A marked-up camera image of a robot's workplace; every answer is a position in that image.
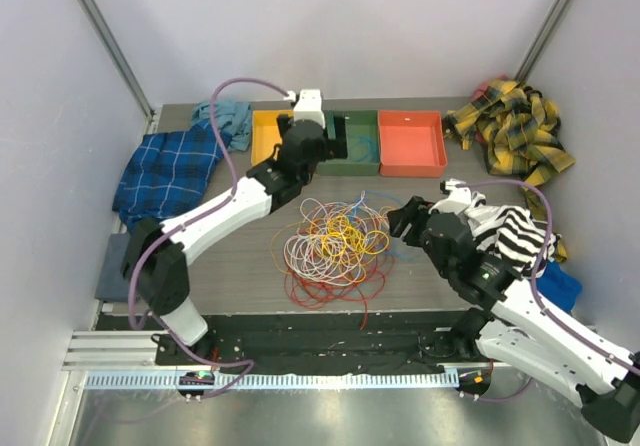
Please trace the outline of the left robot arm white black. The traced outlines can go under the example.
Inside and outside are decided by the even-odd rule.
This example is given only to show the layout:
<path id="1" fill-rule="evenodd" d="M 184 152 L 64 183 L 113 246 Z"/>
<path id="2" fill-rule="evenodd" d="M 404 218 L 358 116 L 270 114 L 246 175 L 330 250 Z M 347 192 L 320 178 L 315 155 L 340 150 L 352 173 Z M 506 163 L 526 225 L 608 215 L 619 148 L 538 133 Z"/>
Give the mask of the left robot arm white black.
<path id="1" fill-rule="evenodd" d="M 140 297 L 179 338 L 178 352 L 190 364 L 205 363 L 213 341 L 190 298 L 188 267 L 221 239 L 298 197 L 319 163 L 346 158 L 346 120 L 335 115 L 332 125 L 330 137 L 311 119 L 279 116 L 282 141 L 229 191 L 162 223 L 145 218 L 136 224 L 121 266 L 129 299 Z"/>

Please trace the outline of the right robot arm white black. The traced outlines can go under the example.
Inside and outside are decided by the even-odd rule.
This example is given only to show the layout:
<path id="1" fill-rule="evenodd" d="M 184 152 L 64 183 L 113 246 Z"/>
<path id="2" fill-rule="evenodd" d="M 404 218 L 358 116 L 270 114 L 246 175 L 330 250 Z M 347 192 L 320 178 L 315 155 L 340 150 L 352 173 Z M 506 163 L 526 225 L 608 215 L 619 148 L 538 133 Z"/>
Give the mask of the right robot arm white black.
<path id="1" fill-rule="evenodd" d="M 453 212 L 414 196 L 387 215 L 391 236 L 422 249 L 471 304 L 451 346 L 465 361 L 504 362 L 560 393 L 604 436 L 631 441 L 639 428 L 639 356 L 599 336 L 540 296 L 531 280 L 477 249 Z"/>

